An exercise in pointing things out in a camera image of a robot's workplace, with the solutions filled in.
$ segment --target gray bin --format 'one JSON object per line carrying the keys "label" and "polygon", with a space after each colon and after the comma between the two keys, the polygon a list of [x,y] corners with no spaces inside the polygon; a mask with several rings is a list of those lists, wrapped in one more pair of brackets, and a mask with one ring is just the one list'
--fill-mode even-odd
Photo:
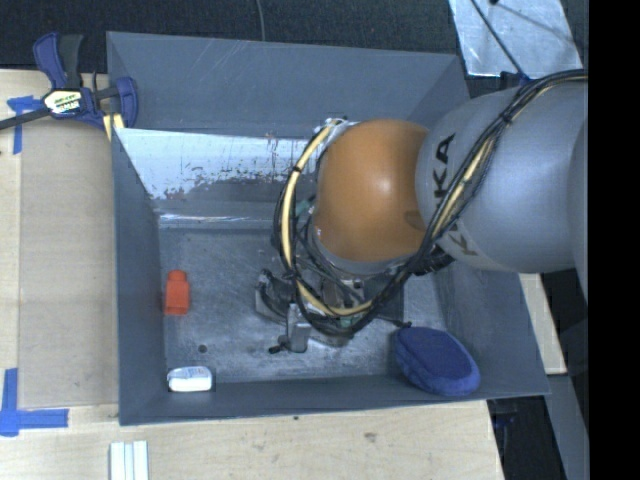
{"label": "gray bin", "polygon": [[[110,77],[133,77],[140,96],[136,127],[112,141],[121,424],[460,400],[405,380],[388,322],[344,348],[271,355],[284,327],[254,309],[260,270],[278,265],[275,200],[313,128],[342,115],[431,128],[468,99],[457,57],[120,33],[108,56]],[[162,313],[172,269],[189,276],[185,316]],[[482,383],[464,399],[548,392],[516,274],[456,262],[412,278],[400,305],[468,347]],[[213,390],[170,392],[167,371],[196,364]]]}

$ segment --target black carpet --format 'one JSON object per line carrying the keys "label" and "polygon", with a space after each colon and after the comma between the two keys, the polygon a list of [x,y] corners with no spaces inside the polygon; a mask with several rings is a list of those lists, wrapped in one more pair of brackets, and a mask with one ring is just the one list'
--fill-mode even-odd
{"label": "black carpet", "polygon": [[[589,0],[561,2],[578,52],[588,67]],[[261,3],[268,41],[459,54],[447,0]],[[32,45],[51,31],[83,34],[80,71],[99,73],[107,71],[107,31],[261,38],[255,0],[0,0],[0,67],[34,69]],[[469,77],[467,81],[472,96],[499,88],[497,79]],[[584,318],[586,307],[579,308],[577,316],[575,306],[562,309],[557,302],[560,288],[554,285],[553,290],[556,303],[552,310],[558,322],[567,321],[557,314],[564,311],[571,314],[572,322]],[[505,448],[508,480],[563,478],[543,400],[514,401],[510,408],[520,416],[505,423],[512,429],[507,430],[510,439]]]}

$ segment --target wooden table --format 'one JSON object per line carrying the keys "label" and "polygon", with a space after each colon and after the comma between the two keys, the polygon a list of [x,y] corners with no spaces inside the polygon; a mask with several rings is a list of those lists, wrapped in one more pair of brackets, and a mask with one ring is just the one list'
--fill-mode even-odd
{"label": "wooden table", "polygon": [[[100,77],[100,83],[105,83],[105,77]],[[0,119],[12,115],[5,105],[7,98],[27,94],[39,97],[47,90],[48,81],[39,72],[0,70]],[[60,141],[60,147],[64,147],[69,144],[65,140],[78,133],[92,134],[92,140],[107,140],[105,136],[100,137],[98,130],[79,123],[53,122],[45,118],[24,127],[25,151],[13,155],[13,131],[0,132],[0,374],[4,373],[3,369],[22,367],[23,356],[39,353],[44,362],[51,363],[51,358],[59,358],[56,360],[61,362],[61,370],[68,370],[59,378],[65,379],[62,382],[70,382],[69,376],[74,372],[86,377],[87,371],[101,368],[105,361],[104,354],[97,357],[101,350],[106,351],[106,355],[115,350],[111,335],[107,335],[99,346],[95,343],[83,345],[81,338],[88,327],[82,319],[66,318],[67,343],[60,337],[48,339],[47,328],[34,330],[31,324],[27,325],[31,320],[37,321],[33,319],[31,308],[31,315],[28,318],[22,315],[23,321],[19,324],[20,312],[33,300],[35,290],[30,288],[31,293],[27,295],[24,291],[21,293],[20,261],[21,258],[36,261],[28,255],[29,244],[22,243],[22,255],[20,252],[22,162],[30,151],[34,154],[33,148],[38,142],[33,137],[46,136],[48,140]],[[56,172],[53,169],[52,176],[57,176]],[[64,199],[60,194],[49,197]],[[32,216],[25,213],[25,208],[22,211],[26,222]],[[76,219],[82,217],[81,206],[75,207],[74,211]],[[85,212],[83,218],[92,216]],[[49,251],[48,255],[54,254],[55,249],[51,252],[46,244],[64,240],[59,226],[49,225],[47,219],[40,224],[37,239]],[[23,234],[23,240],[29,237]],[[72,249],[76,251],[74,254],[81,254],[82,248]],[[43,254],[42,261],[51,261],[47,254]],[[107,255],[112,251],[102,254],[107,261],[110,259]],[[74,261],[79,260],[71,254],[61,268],[73,270]],[[78,271],[91,272],[92,268],[95,263],[81,265]],[[547,373],[563,373],[566,369],[540,279],[535,275],[521,279]],[[46,294],[51,290],[52,298],[60,297],[59,293],[54,293],[55,287],[48,287],[47,282],[53,281],[48,280],[45,273],[41,292]],[[64,318],[66,309],[58,305],[57,314]],[[96,327],[99,326],[94,325],[91,332],[95,332]],[[43,390],[52,387],[51,383],[58,378],[55,371],[44,372],[42,376]],[[105,389],[104,397],[109,399],[110,388]],[[116,403],[80,403],[70,409],[68,428],[22,430],[16,438],[0,437],[0,479],[106,479],[109,444],[136,440],[148,442],[150,478],[153,480],[504,478],[485,402],[140,427],[120,427],[117,413]]]}

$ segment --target small orange object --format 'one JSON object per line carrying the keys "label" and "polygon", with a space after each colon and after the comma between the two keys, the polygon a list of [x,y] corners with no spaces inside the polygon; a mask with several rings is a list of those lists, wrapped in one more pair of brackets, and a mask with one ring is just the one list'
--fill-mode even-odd
{"label": "small orange object", "polygon": [[187,273],[171,270],[167,275],[164,296],[165,315],[186,315],[189,310],[189,282]]}

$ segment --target white plastic piece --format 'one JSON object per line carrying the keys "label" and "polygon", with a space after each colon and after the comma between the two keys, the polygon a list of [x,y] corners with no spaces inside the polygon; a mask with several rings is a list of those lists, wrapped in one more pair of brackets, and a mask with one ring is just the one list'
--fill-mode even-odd
{"label": "white plastic piece", "polygon": [[109,480],[149,480],[149,452],[146,441],[111,443]]}
{"label": "white plastic piece", "polygon": [[171,391],[209,391],[213,383],[211,370],[206,366],[174,368],[167,375]]}

